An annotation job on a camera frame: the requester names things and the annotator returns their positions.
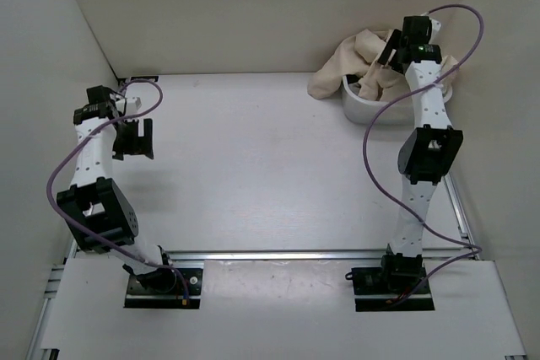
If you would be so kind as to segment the beige trousers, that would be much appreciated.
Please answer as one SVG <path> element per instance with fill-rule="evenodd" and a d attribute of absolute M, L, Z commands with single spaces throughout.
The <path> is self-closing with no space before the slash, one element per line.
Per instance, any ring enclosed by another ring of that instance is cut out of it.
<path fill-rule="evenodd" d="M 390 102 L 410 91 L 403 74 L 377 63 L 391 30 L 362 30 L 341 42 L 329 60 L 311 77 L 307 93 L 314 99 L 334 95 L 347 75 L 360 77 L 358 96 L 368 101 Z"/>

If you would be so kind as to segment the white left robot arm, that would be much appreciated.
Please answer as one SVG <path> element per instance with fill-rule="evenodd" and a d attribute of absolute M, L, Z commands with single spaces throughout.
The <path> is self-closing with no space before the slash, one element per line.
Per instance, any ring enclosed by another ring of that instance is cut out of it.
<path fill-rule="evenodd" d="M 113 179 L 114 160 L 154 156 L 153 122 L 140 117 L 138 97 L 102 85 L 89 88 L 87 97 L 73 113 L 75 172 L 57 193 L 56 208 L 82 251 L 114 255 L 143 288 L 168 293 L 179 282 L 170 257 L 139 236 L 135 210 Z"/>

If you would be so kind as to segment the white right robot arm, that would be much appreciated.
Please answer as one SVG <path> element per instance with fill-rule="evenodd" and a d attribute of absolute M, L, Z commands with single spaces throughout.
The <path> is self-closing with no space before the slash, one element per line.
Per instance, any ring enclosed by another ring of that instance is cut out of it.
<path fill-rule="evenodd" d="M 402 200 L 397 228 L 381 260 L 380 285 L 392 293 L 412 288 L 422 278 L 422 238 L 431 198 L 448 173 L 463 142 L 446 113 L 442 55 L 430 42 L 440 23 L 407 16 L 383 51 L 382 62 L 402 73 L 410 90 L 414 129 L 402 145 L 397 167 L 402 175 Z"/>

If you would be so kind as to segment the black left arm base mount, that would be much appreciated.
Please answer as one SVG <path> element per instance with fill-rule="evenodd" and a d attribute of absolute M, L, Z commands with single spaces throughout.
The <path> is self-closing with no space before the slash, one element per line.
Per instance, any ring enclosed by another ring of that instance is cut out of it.
<path fill-rule="evenodd" d="M 203 289 L 203 267 L 178 267 L 186 280 L 187 295 L 184 297 L 184 285 L 176 274 L 165 279 L 141 283 L 134 275 L 127 282 L 124 307 L 126 309 L 200 309 Z"/>

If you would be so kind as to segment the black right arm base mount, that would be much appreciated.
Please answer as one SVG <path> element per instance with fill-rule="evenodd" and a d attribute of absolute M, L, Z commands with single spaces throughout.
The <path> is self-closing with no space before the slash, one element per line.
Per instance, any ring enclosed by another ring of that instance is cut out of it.
<path fill-rule="evenodd" d="M 387 253 L 379 266 L 354 267 L 345 279 L 353 284 L 356 312 L 435 310 L 421 255 Z"/>

